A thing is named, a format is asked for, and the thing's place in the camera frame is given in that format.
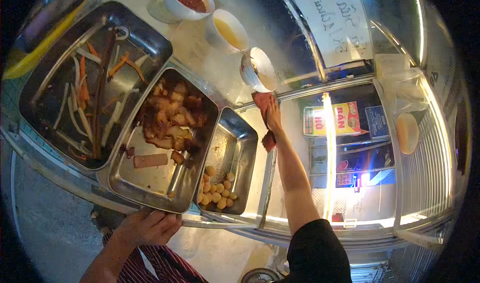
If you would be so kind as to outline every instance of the person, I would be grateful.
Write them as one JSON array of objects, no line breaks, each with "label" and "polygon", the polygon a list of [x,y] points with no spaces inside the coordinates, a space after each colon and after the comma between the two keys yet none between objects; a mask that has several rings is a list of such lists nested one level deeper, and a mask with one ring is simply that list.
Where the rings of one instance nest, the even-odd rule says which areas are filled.
[{"label": "person", "polygon": [[[280,282],[351,282],[347,254],[330,223],[315,208],[307,174],[283,130],[274,98],[268,103],[267,125],[275,135],[292,235],[287,253],[290,274]],[[129,215],[113,234],[105,235],[104,248],[80,282],[207,282],[165,245],[181,226],[181,215],[151,208]],[[158,279],[144,266],[138,249],[151,262]]]}]

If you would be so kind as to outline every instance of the concrete ground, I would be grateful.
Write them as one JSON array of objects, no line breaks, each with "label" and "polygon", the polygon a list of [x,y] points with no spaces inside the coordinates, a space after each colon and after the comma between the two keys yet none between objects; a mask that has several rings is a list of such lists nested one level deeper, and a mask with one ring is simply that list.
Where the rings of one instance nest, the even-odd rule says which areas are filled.
[{"label": "concrete ground", "polygon": [[[1,145],[2,200],[11,220],[15,205],[26,255],[45,282],[78,282],[102,249],[101,233],[90,219],[94,205],[53,184],[18,156],[11,168],[12,149],[4,141]],[[286,257],[286,249],[225,230],[182,227],[168,246],[213,283],[239,282],[247,271],[275,269]]]}]

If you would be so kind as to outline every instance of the hand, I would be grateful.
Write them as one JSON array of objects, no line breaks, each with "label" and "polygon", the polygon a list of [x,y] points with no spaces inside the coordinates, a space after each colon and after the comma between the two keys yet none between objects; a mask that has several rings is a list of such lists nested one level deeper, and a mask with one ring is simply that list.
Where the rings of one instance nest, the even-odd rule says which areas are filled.
[{"label": "hand", "polygon": [[135,248],[140,245],[164,246],[182,226],[182,215],[143,207],[127,216],[112,238]]},{"label": "hand", "polygon": [[272,130],[275,135],[283,132],[279,104],[273,97],[267,106],[267,125],[268,129]]}]

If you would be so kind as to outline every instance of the black sleeve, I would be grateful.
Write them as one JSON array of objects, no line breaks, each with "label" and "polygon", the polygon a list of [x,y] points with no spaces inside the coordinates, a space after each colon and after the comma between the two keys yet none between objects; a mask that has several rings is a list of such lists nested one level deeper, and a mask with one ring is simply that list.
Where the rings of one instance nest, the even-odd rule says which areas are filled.
[{"label": "black sleeve", "polygon": [[327,220],[313,220],[292,237],[282,282],[352,282],[347,254]]}]

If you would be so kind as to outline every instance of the stainless steel tray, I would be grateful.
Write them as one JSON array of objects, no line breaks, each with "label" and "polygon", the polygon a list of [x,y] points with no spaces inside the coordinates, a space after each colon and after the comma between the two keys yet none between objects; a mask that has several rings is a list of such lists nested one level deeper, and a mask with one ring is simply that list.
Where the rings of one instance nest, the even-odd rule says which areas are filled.
[{"label": "stainless steel tray", "polygon": [[[165,78],[167,84],[186,82],[190,94],[202,94],[192,82],[173,68],[167,68],[160,78]],[[137,105],[134,112],[137,113],[139,108]],[[202,128],[191,129],[193,138],[202,143],[198,153],[189,155],[186,151],[183,152],[186,159],[181,165],[174,165],[173,160],[169,159],[168,165],[135,169],[133,158],[127,159],[126,154],[118,150],[108,175],[109,188],[117,195],[142,205],[177,214],[186,212],[203,173],[207,149],[220,114],[215,103],[206,96],[203,98],[203,108],[209,115],[207,124]],[[172,153],[171,149],[157,148],[145,142],[143,128],[136,126],[135,120],[127,127],[122,144],[127,148],[135,147],[135,155],[166,153],[170,158]],[[175,193],[172,198],[167,196],[170,192]]]},{"label": "stainless steel tray", "polygon": [[235,192],[238,198],[232,207],[219,210],[217,205],[211,202],[208,205],[199,204],[201,210],[220,214],[243,214],[252,182],[257,144],[257,131],[235,111],[225,107],[213,133],[205,166],[215,167],[216,173],[210,178],[210,182],[215,184],[222,183],[229,172],[234,173],[235,181],[230,191]]},{"label": "stainless steel tray", "polygon": [[[150,58],[141,66],[145,83],[141,82],[132,67],[125,65],[105,84],[103,101],[100,103],[102,107],[120,93],[128,95],[128,98],[120,117],[120,123],[113,126],[106,146],[102,148],[102,158],[100,160],[87,159],[84,161],[70,154],[68,144],[63,139],[58,138],[51,128],[45,129],[45,124],[53,124],[57,118],[65,82],[75,83],[75,64],[71,54],[79,47],[88,52],[88,47],[85,43],[89,41],[97,52],[102,55],[107,40],[108,28],[113,26],[125,26],[130,31],[127,40],[116,42],[117,45],[120,45],[118,61],[125,52],[129,52],[129,59],[132,61],[145,54],[150,55]],[[122,4],[107,2],[73,25],[40,60],[21,92],[20,113],[51,147],[69,157],[76,166],[85,170],[99,170],[105,167],[111,160],[113,149],[121,130],[125,127],[126,120],[142,97],[143,92],[145,92],[151,82],[156,82],[155,79],[172,53],[173,48],[170,41],[154,28],[150,27]],[[116,45],[113,49],[108,67],[109,70],[116,64],[114,61],[115,55]],[[100,67],[89,59],[86,59],[85,66],[88,90],[91,96],[93,96]],[[139,89],[139,92],[131,93],[132,89]],[[110,113],[103,114],[101,117],[102,130],[110,119],[112,108],[110,108]],[[82,128],[83,125],[80,118],[76,116],[76,119]],[[65,107],[63,110],[58,129],[75,142],[87,141],[85,148],[92,150],[92,145],[88,138],[80,135],[73,126],[68,107]]]}]

